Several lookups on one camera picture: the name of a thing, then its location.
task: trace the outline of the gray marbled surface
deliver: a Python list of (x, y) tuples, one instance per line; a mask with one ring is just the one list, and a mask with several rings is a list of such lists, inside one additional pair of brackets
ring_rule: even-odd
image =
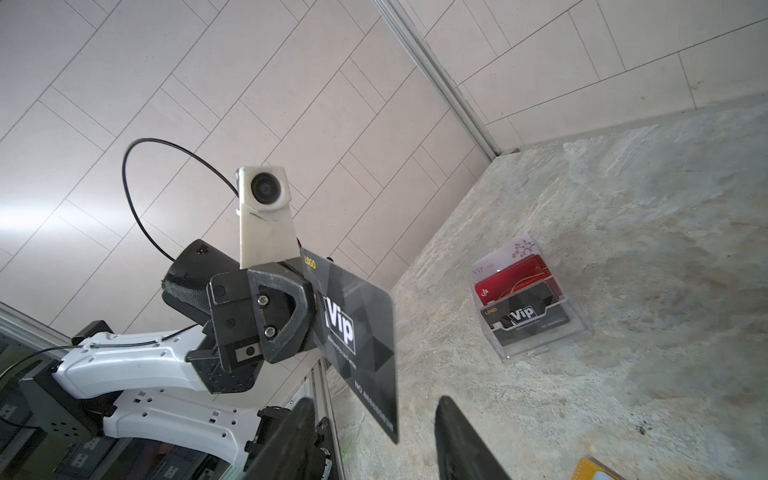
[[(502, 365), (468, 267), (529, 231), (594, 328)], [(768, 478), (768, 107), (499, 158), (392, 291), (400, 443), (336, 377), (348, 480), (437, 478), (451, 396), (515, 480)]]

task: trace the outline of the black card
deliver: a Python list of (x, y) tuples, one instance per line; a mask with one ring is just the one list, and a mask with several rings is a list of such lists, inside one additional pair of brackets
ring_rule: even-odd
[(569, 323), (563, 307), (546, 280), (480, 310), (498, 341), (507, 346)]
[(395, 310), (386, 290), (301, 249), (315, 290), (313, 340), (394, 443), (397, 425)]

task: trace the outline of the tiled wall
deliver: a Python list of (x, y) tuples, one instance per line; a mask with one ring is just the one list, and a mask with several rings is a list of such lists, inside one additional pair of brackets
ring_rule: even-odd
[[(2, 0), (0, 65), (0, 301), (67, 335), (190, 322), (124, 199), (136, 138), (285, 167), (302, 243), (386, 288), (488, 164), (370, 0)], [(142, 144), (127, 175), (169, 254), (238, 258), (204, 167)]]
[(764, 0), (399, 0), (505, 151), (768, 91)]

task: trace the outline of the transparent box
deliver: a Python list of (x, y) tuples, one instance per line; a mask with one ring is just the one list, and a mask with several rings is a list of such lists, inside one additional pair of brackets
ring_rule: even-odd
[(480, 328), (502, 362), (590, 327), (529, 234), (482, 257), (468, 273)]

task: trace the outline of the camera lens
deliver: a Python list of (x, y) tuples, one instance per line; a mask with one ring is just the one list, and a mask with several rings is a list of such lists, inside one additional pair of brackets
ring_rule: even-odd
[(250, 191), (260, 204), (271, 205), (280, 198), (280, 182), (272, 174), (261, 173), (250, 182)]

